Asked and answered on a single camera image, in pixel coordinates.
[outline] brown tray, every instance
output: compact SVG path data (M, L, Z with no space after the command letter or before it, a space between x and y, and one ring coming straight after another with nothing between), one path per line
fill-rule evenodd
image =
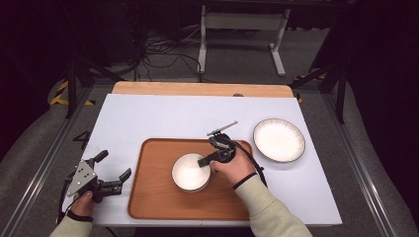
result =
M252 153L251 146L242 142ZM172 167L187 153L207 156L215 149L207 140L151 138L141 146L128 213L135 219L248 220L248 211L231 184L212 173L200 192L185 193L172 180Z

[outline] large shallow bowl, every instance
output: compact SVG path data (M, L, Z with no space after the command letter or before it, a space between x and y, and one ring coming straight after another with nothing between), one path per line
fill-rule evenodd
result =
M189 153L181 156L173 165L172 178L182 191L194 193L201 191L210 180L210 166L201 168L198 160L204 156Z
M294 161L305 148L301 131L289 121L279 118L259 122L253 131L253 139L262 154L277 162Z

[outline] sleeve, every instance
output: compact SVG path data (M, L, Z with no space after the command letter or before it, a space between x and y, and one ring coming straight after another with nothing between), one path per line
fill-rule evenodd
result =
M235 192L249 210L255 236L311 236L304 223L269 192L258 176L245 181Z
M49 237L88 237L92 231L92 217L78 216L68 211Z

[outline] human arm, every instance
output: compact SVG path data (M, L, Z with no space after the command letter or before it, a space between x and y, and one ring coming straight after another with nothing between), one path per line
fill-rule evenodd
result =
M71 209L53 230L50 237L84 237L92 230L93 202L92 192L86 192L71 205Z
M263 185L243 151L236 148L229 163L211 161L210 165L226 176L243 200L255 236L311 236L302 221Z

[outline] white paper sheet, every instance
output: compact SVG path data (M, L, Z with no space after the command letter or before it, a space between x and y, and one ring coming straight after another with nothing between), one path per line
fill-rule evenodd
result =
M264 157L253 141L254 127L264 119L285 119L305 138L305 151L291 163ZM305 224L341 224L317 153L299 105L294 98L208 96L107 96L82 159L102 150L109 156L95 166L99 178L117 180L127 168L131 177L121 196L105 197L96 204L94 223L105 226L245 226L247 221L140 220L127 214L129 192L141 144L148 138L206 139L207 133L238 121L225 131L230 138L246 140L265 168L269 190Z

